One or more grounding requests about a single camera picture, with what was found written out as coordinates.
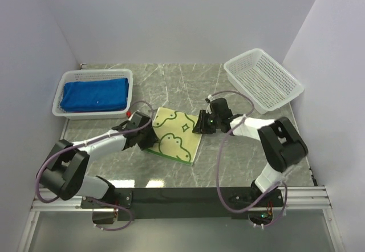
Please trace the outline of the green white towel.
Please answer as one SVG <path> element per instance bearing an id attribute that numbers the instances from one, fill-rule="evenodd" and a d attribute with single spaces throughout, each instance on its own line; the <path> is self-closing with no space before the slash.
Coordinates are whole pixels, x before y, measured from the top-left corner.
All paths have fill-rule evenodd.
<path id="1" fill-rule="evenodd" d="M 192 166 L 202 138 L 192 132 L 197 121 L 197 116 L 160 107 L 152 124 L 159 141 L 147 151 Z"/>

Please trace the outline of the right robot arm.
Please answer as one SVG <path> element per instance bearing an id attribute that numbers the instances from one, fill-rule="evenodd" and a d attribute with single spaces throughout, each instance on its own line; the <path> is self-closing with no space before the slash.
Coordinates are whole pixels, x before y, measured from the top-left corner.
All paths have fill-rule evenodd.
<path id="1" fill-rule="evenodd" d="M 231 136 L 244 136 L 261 142 L 267 163 L 251 184 L 251 199 L 254 204 L 264 206 L 271 199 L 269 189 L 283 181 L 290 170 L 307 156 L 307 145 L 286 117 L 255 119 L 233 114 L 224 98 L 206 99 L 206 102 L 208 107 L 200 111 L 193 133 L 207 135 L 219 129 Z"/>

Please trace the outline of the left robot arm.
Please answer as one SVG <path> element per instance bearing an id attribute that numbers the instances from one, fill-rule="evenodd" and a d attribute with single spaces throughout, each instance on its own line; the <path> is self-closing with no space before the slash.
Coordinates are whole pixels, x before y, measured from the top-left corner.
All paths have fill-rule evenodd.
<path id="1" fill-rule="evenodd" d="M 88 165 L 110 153 L 135 145 L 143 151 L 157 142 L 152 118 L 140 111 L 94 138 L 74 143 L 60 140 L 36 175 L 36 196 L 45 203 L 59 198 L 66 201 L 75 195 L 90 197 L 107 208 L 118 198 L 115 187 L 100 176 L 87 176 Z"/>

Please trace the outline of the blue towel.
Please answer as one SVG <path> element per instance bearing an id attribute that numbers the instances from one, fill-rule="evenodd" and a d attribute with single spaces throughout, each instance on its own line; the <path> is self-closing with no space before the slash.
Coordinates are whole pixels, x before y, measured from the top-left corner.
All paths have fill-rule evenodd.
<path id="1" fill-rule="evenodd" d="M 63 86 L 60 107 L 66 112 L 103 112 L 127 107 L 127 78 L 69 82 Z"/>

